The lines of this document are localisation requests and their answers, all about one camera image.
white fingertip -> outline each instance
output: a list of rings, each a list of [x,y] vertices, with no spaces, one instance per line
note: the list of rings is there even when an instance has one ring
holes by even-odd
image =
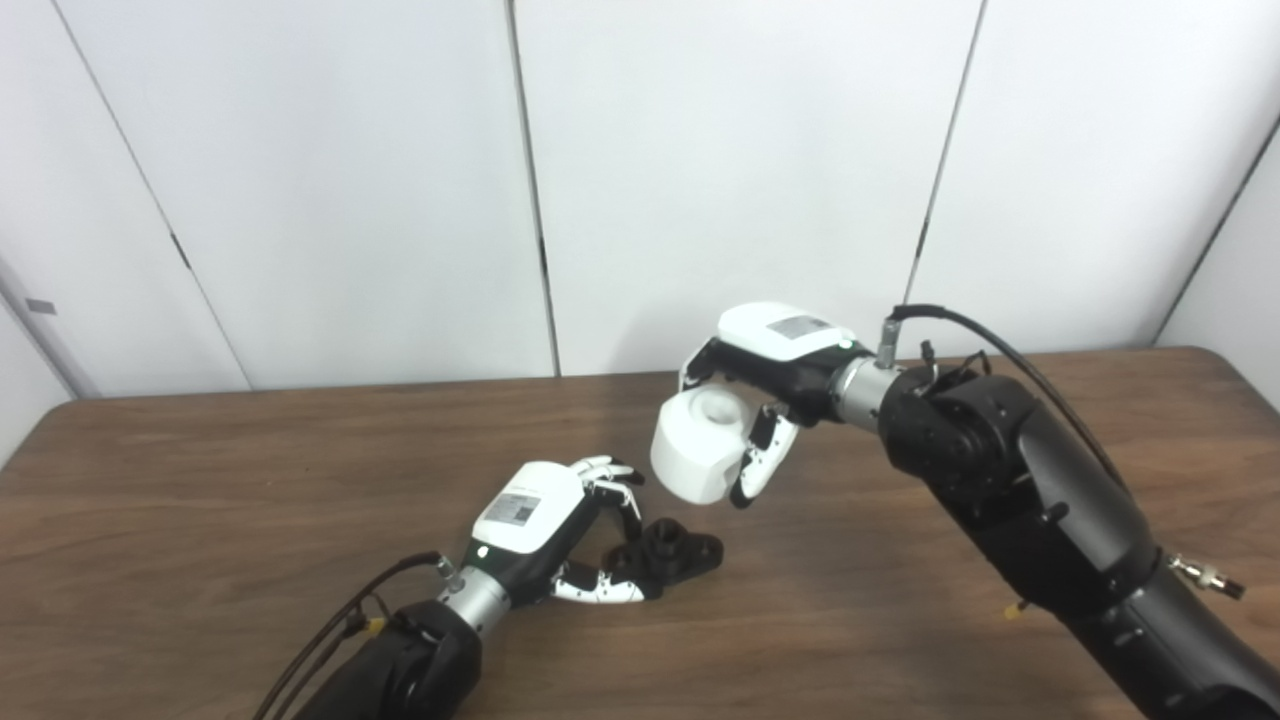
[[[634,475],[635,473],[636,469],[630,465],[602,465],[582,470],[577,475],[584,480],[612,480],[614,478]]]
[[[591,457],[584,457],[577,462],[573,462],[572,465],[568,466],[568,469],[573,470],[575,473],[581,473],[591,468],[608,465],[609,462],[613,462],[613,457],[609,455],[593,455]]]

white cylindrical object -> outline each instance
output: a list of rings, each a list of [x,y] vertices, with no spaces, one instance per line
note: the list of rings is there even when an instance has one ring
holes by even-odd
[[[728,495],[746,452],[755,410],[721,384],[686,389],[662,404],[649,461],[676,497],[710,505]]]

metal connector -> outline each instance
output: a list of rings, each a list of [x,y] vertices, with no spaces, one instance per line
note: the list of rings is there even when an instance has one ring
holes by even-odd
[[[902,332],[902,320],[884,320],[881,327],[881,345],[876,350],[876,366],[888,370],[897,361],[897,336]]]
[[[1181,555],[1170,555],[1169,566],[1180,573],[1184,578],[1190,580],[1192,584],[1202,591],[1210,589],[1220,592],[1233,600],[1240,600],[1244,597],[1244,585],[1219,573],[1217,568],[1212,565],[1193,562],[1184,559]]]
[[[458,569],[443,555],[440,556],[440,561],[435,564],[435,571],[444,579],[444,587],[451,593],[462,592],[462,588],[467,587],[467,582],[458,574]]]

white robotic hand cover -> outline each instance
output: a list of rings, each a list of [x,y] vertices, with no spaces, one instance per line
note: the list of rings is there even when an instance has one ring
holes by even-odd
[[[564,465],[526,462],[493,498],[471,537],[527,555],[543,547],[582,500],[582,480]]]
[[[748,302],[726,310],[716,337],[782,363],[833,345],[851,346],[858,340],[847,328],[782,302]]]

robot finger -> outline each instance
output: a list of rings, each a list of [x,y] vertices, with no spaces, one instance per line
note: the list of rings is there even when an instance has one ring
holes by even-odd
[[[636,471],[635,468],[622,464],[611,465],[598,465],[594,468],[588,468],[579,471],[577,477],[582,478],[582,482],[594,480],[621,480],[632,486],[643,486],[644,475]]]
[[[662,594],[660,587],[657,594]],[[556,579],[552,596],[588,605],[621,605],[649,600],[639,584],[614,583],[609,573],[573,560],[564,564],[564,571]]]
[[[622,534],[627,541],[640,537],[644,530],[644,519],[640,515],[636,496],[628,486],[613,480],[590,480],[588,492],[600,507],[618,509],[618,514],[622,516]]]
[[[568,466],[568,469],[581,474],[584,470],[599,468],[600,465],[612,465],[613,462],[617,462],[617,460],[609,455],[593,455],[591,457],[584,457],[577,462],[573,462]]]

